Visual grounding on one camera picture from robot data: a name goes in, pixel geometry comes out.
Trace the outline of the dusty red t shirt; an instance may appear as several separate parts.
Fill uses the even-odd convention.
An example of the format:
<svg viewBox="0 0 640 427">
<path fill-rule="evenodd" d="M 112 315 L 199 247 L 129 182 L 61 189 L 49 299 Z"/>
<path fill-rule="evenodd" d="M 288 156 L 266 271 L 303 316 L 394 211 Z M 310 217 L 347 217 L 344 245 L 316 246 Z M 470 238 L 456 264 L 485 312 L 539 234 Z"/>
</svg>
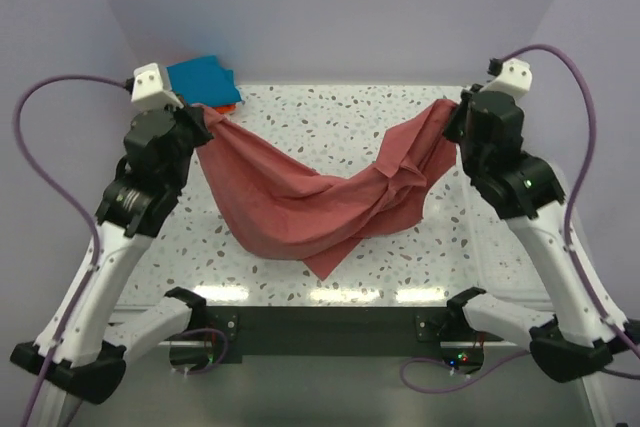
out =
<svg viewBox="0 0 640 427">
<path fill-rule="evenodd" d="M 350 178 L 320 174 L 207 107 L 213 139 L 198 149 L 199 164 L 246 251 L 301 261 L 324 280 L 362 240 L 422 221 L 428 192 L 456 161 L 444 136 L 455 106 L 438 99 L 389 128 L 375 161 Z"/>
</svg>

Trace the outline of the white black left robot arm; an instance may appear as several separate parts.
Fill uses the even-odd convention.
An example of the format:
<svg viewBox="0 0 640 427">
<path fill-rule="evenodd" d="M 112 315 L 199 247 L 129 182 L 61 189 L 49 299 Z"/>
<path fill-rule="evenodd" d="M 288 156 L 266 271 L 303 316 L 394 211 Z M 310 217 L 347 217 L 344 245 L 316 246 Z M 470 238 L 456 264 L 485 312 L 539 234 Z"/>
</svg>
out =
<svg viewBox="0 0 640 427">
<path fill-rule="evenodd" d="M 81 267 L 46 328 L 14 347 L 14 365 L 99 405 L 115 392 L 135 354 L 174 334 L 196 339 L 205 332 L 204 299 L 182 288 L 168 295 L 179 305 L 174 314 L 154 309 L 146 326 L 122 340 L 107 326 L 133 268 L 178 203 L 194 150 L 212 138 L 200 107 L 166 106 L 134 117 Z"/>
</svg>

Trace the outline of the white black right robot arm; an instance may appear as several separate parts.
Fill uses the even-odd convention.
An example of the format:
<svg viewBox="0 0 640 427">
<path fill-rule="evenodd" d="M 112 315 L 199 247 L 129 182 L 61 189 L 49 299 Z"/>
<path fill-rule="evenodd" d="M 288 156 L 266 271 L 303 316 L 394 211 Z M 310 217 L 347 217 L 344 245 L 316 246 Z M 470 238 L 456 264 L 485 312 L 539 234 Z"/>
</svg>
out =
<svg viewBox="0 0 640 427">
<path fill-rule="evenodd" d="M 472 287 L 448 300 L 445 326 L 459 340 L 480 331 L 512 342 L 549 378 L 566 383 L 637 347 L 639 323 L 615 305 L 563 224 L 565 193 L 552 166 L 523 150 L 523 123 L 512 96 L 473 88 L 462 92 L 444 136 L 458 146 L 471 186 L 528 254 L 552 309 L 510 304 Z"/>
</svg>

